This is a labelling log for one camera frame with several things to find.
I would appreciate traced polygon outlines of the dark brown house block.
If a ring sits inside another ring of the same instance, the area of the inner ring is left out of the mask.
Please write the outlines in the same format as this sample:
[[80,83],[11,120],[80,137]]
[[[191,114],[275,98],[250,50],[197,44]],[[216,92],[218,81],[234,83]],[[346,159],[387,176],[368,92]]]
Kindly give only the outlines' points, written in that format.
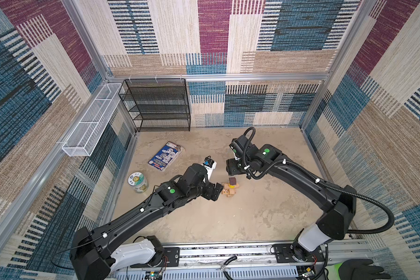
[[229,185],[230,185],[230,186],[235,186],[235,185],[237,185],[237,181],[236,181],[236,178],[235,178],[235,177],[230,177],[230,178],[229,178]]

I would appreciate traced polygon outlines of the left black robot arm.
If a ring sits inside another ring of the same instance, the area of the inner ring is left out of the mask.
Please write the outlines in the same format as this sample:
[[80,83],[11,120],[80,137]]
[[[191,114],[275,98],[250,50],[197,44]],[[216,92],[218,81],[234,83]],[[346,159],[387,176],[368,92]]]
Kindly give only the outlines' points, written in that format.
[[161,253],[153,237],[132,250],[123,243],[150,223],[169,215],[192,200],[203,197],[217,201],[223,186],[211,183],[204,165],[194,163],[183,175],[159,185],[142,203],[107,224],[88,230],[82,227],[73,236],[70,260],[80,280],[103,280],[111,272],[132,264],[151,264]]

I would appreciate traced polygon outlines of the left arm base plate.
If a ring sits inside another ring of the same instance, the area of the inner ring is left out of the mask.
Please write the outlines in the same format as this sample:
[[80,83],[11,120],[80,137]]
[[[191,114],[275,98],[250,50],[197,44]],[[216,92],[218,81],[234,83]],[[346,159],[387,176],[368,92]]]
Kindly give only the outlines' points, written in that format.
[[165,247],[159,268],[178,267],[180,259],[180,247]]

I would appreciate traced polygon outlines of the black green gloved hand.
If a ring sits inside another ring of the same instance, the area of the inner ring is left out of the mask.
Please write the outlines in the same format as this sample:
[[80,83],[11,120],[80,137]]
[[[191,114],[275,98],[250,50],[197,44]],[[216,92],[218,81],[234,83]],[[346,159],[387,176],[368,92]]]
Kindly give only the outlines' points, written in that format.
[[327,280],[390,280],[385,269],[371,259],[350,259],[325,268]]

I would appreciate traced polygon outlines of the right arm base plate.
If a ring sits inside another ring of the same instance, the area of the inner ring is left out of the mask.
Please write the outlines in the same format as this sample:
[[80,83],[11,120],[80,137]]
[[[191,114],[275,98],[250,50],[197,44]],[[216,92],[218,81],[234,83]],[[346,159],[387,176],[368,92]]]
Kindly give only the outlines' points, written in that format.
[[317,263],[325,261],[324,247],[319,246],[310,253],[304,253],[302,257],[291,249],[291,243],[277,243],[272,245],[270,252],[275,255],[277,263]]

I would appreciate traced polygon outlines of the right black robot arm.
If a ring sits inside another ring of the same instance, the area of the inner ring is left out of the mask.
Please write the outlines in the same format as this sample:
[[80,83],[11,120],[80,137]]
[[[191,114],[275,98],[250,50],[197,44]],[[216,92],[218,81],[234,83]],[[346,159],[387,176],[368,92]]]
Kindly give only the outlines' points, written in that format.
[[[394,225],[395,216],[385,204],[357,193],[350,185],[340,187],[316,176],[272,145],[265,144],[258,148],[252,144],[252,139],[252,136],[243,134],[232,140],[229,147],[234,158],[226,161],[228,175],[246,175],[254,180],[270,175],[305,195],[323,212],[315,223],[301,230],[290,245],[290,253],[297,262],[306,261],[321,245],[343,240],[347,234],[378,234]],[[387,222],[375,229],[351,229],[357,200],[379,207],[386,213]]]

